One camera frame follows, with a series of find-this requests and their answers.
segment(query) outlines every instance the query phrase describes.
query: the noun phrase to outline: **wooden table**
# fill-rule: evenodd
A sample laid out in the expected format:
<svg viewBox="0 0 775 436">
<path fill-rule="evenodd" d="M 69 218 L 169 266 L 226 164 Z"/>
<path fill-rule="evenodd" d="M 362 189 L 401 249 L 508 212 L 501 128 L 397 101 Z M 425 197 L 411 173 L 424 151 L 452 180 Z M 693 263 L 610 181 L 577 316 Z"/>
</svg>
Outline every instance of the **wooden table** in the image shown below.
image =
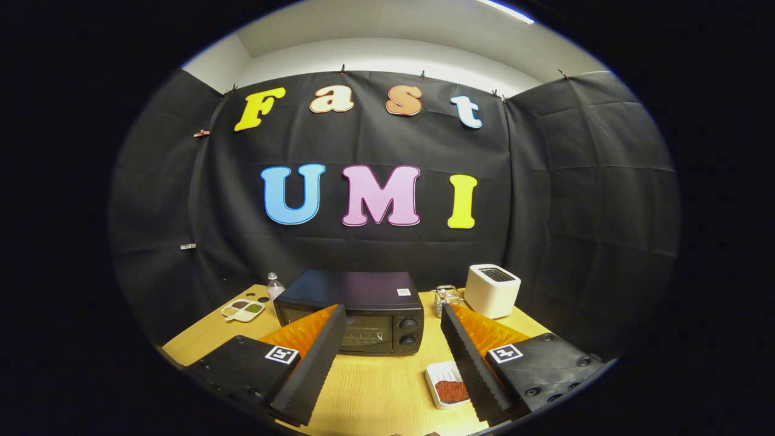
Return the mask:
<svg viewBox="0 0 775 436">
<path fill-rule="evenodd" d="M 278 423 L 315 436 L 423 436 L 433 431 L 441 436 L 465 436 L 486 429 L 487 422 L 479 422 L 471 403 L 449 410 L 436 409 L 433 404 L 425 368 L 453 358 L 441 331 L 441 320 L 434 313 L 433 293 L 419 295 L 425 309 L 425 332 L 417 354 L 337 355 L 309 425 L 298 428 Z M 258 300 L 262 296 L 267 296 L 266 286 L 254 285 L 234 299 Z M 184 330 L 162 349 L 176 362 L 188 366 L 238 334 L 259 339 L 281 327 L 269 303 L 249 323 L 224 322 L 220 310 L 234 299 Z M 516 307 L 511 315 L 497 322 L 529 337 L 549 332 Z"/>
</svg>

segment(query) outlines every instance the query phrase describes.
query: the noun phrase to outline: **plastic bottle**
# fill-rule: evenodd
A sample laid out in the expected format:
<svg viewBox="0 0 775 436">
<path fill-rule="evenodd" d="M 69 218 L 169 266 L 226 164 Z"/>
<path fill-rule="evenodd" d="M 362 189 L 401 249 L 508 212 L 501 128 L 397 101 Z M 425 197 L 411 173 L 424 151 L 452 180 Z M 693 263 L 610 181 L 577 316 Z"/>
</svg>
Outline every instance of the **plastic bottle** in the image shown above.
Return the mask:
<svg viewBox="0 0 775 436">
<path fill-rule="evenodd" d="M 274 310 L 274 313 L 277 314 L 277 309 L 274 307 L 274 300 L 279 297 L 281 293 L 283 293 L 285 290 L 285 285 L 277 281 L 277 274 L 274 274 L 273 272 L 269 273 L 267 279 L 269 279 L 267 293 L 269 293 L 269 299 L 272 302 L 272 309 Z"/>
</svg>

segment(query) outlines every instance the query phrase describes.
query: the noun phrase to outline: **white wall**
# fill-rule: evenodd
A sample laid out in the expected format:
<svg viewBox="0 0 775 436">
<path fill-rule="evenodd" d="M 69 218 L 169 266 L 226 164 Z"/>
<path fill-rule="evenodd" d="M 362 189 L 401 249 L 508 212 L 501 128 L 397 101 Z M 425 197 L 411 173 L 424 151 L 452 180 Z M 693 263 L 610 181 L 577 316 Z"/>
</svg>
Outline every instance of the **white wall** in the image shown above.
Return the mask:
<svg viewBox="0 0 775 436">
<path fill-rule="evenodd" d="M 189 60 L 183 69 L 223 93 L 236 83 L 237 75 L 250 60 L 242 41 L 232 33 Z"/>
<path fill-rule="evenodd" d="M 397 38 L 347 38 L 303 44 L 249 61 L 236 76 L 239 86 L 320 71 L 388 71 L 420 75 L 498 90 L 507 97 L 541 82 L 492 59 L 434 43 Z"/>
</svg>

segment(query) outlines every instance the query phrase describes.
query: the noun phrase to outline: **blue letter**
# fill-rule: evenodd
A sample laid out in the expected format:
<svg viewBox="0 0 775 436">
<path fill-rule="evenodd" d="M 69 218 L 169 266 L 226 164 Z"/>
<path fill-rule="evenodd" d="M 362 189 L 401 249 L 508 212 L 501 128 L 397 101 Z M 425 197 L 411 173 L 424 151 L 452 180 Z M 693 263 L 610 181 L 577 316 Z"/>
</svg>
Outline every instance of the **blue letter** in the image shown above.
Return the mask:
<svg viewBox="0 0 775 436">
<path fill-rule="evenodd" d="M 288 226 L 311 220 L 320 207 L 320 175 L 324 172 L 326 167 L 320 164 L 299 167 L 298 173 L 304 176 L 304 204 L 298 209 L 289 209 L 285 205 L 285 178 L 291 174 L 291 169 L 272 167 L 263 170 L 263 205 L 267 215 L 273 221 Z"/>
<path fill-rule="evenodd" d="M 474 111 L 479 110 L 479 106 L 476 103 L 472 103 L 465 95 L 452 97 L 451 101 L 457 105 L 457 115 L 463 124 L 472 129 L 482 127 L 481 120 L 474 118 Z"/>
</svg>

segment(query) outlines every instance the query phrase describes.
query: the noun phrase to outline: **white tray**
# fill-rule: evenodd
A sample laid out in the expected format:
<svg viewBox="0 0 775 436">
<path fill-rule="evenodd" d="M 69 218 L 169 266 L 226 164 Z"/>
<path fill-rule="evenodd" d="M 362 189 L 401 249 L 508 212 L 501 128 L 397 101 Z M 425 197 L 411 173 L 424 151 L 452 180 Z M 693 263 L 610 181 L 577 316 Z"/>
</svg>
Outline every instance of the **white tray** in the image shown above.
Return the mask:
<svg viewBox="0 0 775 436">
<path fill-rule="evenodd" d="M 428 387 L 431 389 L 431 396 L 433 402 L 438 409 L 452 409 L 465 403 L 470 402 L 470 399 L 458 401 L 457 403 L 444 403 L 439 398 L 439 391 L 436 390 L 436 383 L 446 380 L 447 382 L 463 382 L 463 378 L 460 377 L 460 372 L 457 370 L 457 365 L 454 361 L 432 363 L 428 365 L 425 370 L 425 380 L 428 382 Z"/>
<path fill-rule="evenodd" d="M 240 308 L 240 309 L 237 309 L 236 307 L 232 307 L 232 305 L 234 303 L 238 302 L 238 301 L 244 301 L 247 304 L 244 307 Z M 258 312 L 248 312 L 247 310 L 245 310 L 248 306 L 250 306 L 252 304 L 257 304 L 258 306 L 261 306 L 261 308 L 259 309 Z M 224 317 L 227 317 L 227 318 L 229 317 L 229 315 L 226 314 L 226 309 L 228 309 L 230 307 L 237 311 L 237 313 L 234 314 L 234 319 L 233 320 L 235 320 L 235 321 L 242 321 L 242 322 L 246 323 L 246 322 L 252 321 L 253 318 L 257 317 L 259 313 L 263 312 L 265 305 L 263 303 L 259 303 L 257 301 L 252 301 L 251 299 L 238 298 L 238 299 L 235 299 L 234 301 L 232 301 L 231 303 L 229 303 L 228 306 L 226 306 L 223 309 L 221 309 L 221 314 Z"/>
</svg>

